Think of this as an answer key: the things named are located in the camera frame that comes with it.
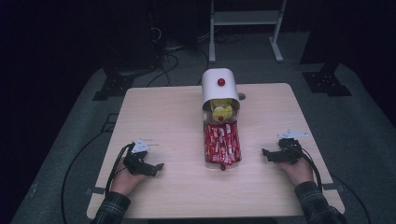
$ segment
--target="black clamp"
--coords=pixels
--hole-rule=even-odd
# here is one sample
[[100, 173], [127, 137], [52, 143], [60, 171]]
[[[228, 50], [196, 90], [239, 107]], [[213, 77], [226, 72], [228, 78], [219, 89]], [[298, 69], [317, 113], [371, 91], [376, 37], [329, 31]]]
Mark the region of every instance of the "black clamp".
[[288, 161], [293, 165], [302, 157], [303, 150], [298, 140], [294, 140], [294, 138], [282, 138], [278, 144], [280, 151], [270, 152], [267, 149], [262, 149], [262, 154], [267, 157], [268, 161]]
[[145, 163], [143, 159], [148, 154], [147, 151], [133, 153], [132, 152], [133, 147], [134, 147], [134, 143], [132, 143], [132, 145], [130, 146], [129, 148], [130, 150], [128, 150], [123, 162], [123, 164], [126, 166], [126, 168], [131, 174], [155, 176], [157, 172], [163, 168], [164, 163], [160, 163], [155, 166]]

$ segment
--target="plaid shirt sleeve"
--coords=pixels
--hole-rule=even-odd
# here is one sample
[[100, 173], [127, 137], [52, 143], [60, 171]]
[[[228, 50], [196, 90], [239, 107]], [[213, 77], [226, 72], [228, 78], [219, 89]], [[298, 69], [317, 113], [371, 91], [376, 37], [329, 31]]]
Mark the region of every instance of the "plaid shirt sleeve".
[[100, 205], [96, 217], [91, 224], [121, 223], [123, 215], [130, 203], [131, 201], [127, 197], [110, 191]]
[[297, 186], [294, 192], [300, 201], [308, 224], [347, 223], [345, 217], [337, 209], [329, 206], [315, 182], [304, 182]]

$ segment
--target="white metal stand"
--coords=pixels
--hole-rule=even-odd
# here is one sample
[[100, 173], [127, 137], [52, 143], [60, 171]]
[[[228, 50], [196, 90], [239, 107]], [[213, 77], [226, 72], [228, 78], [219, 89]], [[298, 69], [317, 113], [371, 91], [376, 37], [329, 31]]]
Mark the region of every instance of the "white metal stand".
[[270, 44], [278, 63], [283, 62], [282, 54], [277, 46], [280, 25], [283, 20], [287, 0], [282, 0], [280, 10], [267, 11], [217, 11], [212, 0], [210, 13], [210, 42], [209, 42], [209, 61], [216, 61], [215, 52], [215, 26], [217, 25], [275, 25], [274, 36], [270, 36]]

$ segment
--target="red candy wrapper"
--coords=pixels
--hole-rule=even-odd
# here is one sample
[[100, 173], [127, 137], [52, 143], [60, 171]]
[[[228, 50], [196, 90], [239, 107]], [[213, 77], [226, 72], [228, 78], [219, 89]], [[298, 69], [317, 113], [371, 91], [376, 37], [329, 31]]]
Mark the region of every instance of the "red candy wrapper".
[[205, 161], [221, 169], [241, 161], [236, 122], [205, 125]]

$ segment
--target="red button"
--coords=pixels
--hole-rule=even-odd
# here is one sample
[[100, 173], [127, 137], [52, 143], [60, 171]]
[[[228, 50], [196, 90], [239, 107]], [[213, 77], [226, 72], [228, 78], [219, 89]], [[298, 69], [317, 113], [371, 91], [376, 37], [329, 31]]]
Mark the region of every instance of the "red button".
[[218, 80], [218, 85], [219, 85], [219, 86], [224, 86], [224, 84], [225, 84], [224, 78], [219, 78], [219, 80]]

